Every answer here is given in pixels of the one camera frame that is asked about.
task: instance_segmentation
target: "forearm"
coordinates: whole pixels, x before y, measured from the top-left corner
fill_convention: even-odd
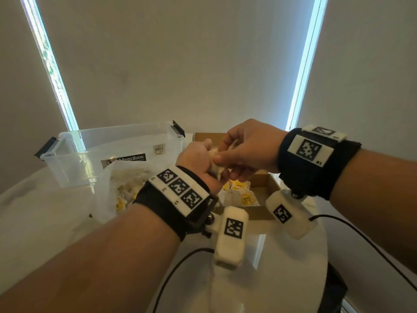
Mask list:
[[[144,312],[179,243],[134,205],[4,293],[0,312]]]
[[[330,202],[417,273],[417,163],[360,150],[343,170]]]

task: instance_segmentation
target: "white table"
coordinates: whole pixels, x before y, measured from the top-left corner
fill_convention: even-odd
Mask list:
[[[101,226],[88,217],[92,199],[89,186],[61,189],[48,168],[0,195],[0,293]],[[316,213],[311,198],[306,207]],[[316,312],[327,271],[322,224],[301,241],[282,233],[274,221],[251,221],[249,233],[266,234],[257,270],[246,263],[227,278],[218,278],[225,273],[214,269],[215,279],[209,279],[211,255],[198,253],[174,274],[158,311],[200,313],[208,312],[210,305],[212,311],[217,307],[221,312],[218,306],[225,311],[225,306],[234,305],[233,310],[246,313]],[[211,241],[201,235],[187,236],[171,267],[199,247],[211,247]]]

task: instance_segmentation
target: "wristband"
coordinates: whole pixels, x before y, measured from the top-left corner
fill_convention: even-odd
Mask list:
[[[151,177],[134,203],[147,206],[183,241],[188,231],[195,232],[203,225],[217,200],[195,173],[171,166]]]
[[[279,147],[280,178],[296,193],[329,200],[341,172],[361,147],[346,137],[313,125],[293,129]]]

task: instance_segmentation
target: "black cable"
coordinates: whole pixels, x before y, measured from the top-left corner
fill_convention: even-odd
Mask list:
[[[159,300],[161,299],[162,293],[164,292],[164,289],[169,281],[169,279],[171,279],[172,275],[174,274],[175,270],[178,269],[178,267],[184,262],[186,261],[188,258],[190,258],[192,255],[196,254],[197,252],[211,252],[212,254],[214,254],[214,249],[213,248],[197,248],[196,250],[193,250],[192,252],[190,252],[189,254],[187,254],[183,259],[181,259],[178,264],[175,265],[175,267],[171,270],[171,272],[169,273],[168,277],[166,277],[164,284],[162,285],[161,290],[159,291],[158,297],[156,298],[156,302],[155,302],[155,306],[154,306],[154,310],[152,311],[153,313],[156,312],[156,309],[158,308],[158,304],[159,304]]]
[[[377,252],[378,252],[378,254],[380,254],[386,261],[387,261],[387,263],[389,263],[390,265],[391,265],[391,267],[393,267],[404,279],[405,279],[405,281],[407,281],[407,283],[414,289],[414,290],[416,290],[417,291],[417,287],[411,282],[411,280],[410,279],[408,279],[406,276],[405,276],[405,274],[403,274],[401,271],[400,271],[400,269],[398,269],[393,263],[392,263],[392,261],[390,261],[389,259],[388,259],[388,257],[387,256],[385,256],[383,253],[382,253],[382,251],[381,250],[379,250],[379,248],[378,247],[376,247],[375,246],[375,244],[373,243],[373,242],[371,242],[371,240],[368,238],[368,237],[366,237],[365,235],[363,235],[355,226],[353,226],[352,224],[350,224],[349,222],[347,222],[347,221],[345,221],[345,220],[343,220],[343,219],[341,219],[340,217],[336,217],[336,216],[333,216],[333,215],[327,215],[327,214],[319,214],[319,215],[314,215],[314,216],[312,216],[312,217],[310,217],[309,218],[309,220],[310,221],[314,221],[315,219],[318,219],[319,217],[328,217],[328,218],[330,218],[330,219],[335,219],[335,220],[338,220],[338,221],[341,221],[342,223],[345,223],[347,226],[349,226],[351,229],[353,229],[355,232],[357,232],[359,235],[361,235],[362,236],[362,238],[365,240],[365,241],[367,241]]]

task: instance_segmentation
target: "hand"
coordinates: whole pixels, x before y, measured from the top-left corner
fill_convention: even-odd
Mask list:
[[[258,169],[278,173],[279,146],[288,132],[254,119],[231,128],[218,147],[213,162],[233,168],[230,179],[244,182]],[[237,140],[237,147],[228,150]]]
[[[204,142],[192,142],[180,153],[175,164],[191,170],[207,184],[212,194],[218,194],[229,180],[229,171],[224,169],[220,181],[207,173],[211,165],[211,158],[208,154],[210,149],[211,139],[206,139]]]

